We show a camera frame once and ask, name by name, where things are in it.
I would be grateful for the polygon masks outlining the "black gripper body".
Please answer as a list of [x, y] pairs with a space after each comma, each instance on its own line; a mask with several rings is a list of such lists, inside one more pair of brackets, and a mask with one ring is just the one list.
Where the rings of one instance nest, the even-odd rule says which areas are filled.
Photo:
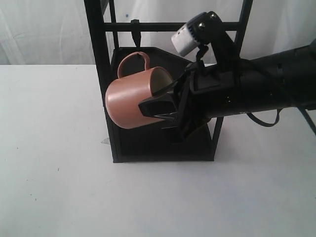
[[160, 97], [162, 128], [173, 143], [187, 140], [212, 118], [223, 117], [226, 109], [241, 106], [238, 64], [187, 65], [180, 77]]

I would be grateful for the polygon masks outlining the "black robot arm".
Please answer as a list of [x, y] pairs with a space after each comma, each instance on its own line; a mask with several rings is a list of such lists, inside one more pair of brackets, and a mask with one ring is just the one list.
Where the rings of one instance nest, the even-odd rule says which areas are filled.
[[245, 114], [260, 126], [256, 112], [294, 107], [312, 131], [309, 115], [316, 108], [316, 44], [248, 60], [205, 66], [189, 64], [171, 85], [141, 101], [149, 118], [166, 121], [164, 131], [175, 142], [185, 140], [212, 118]]

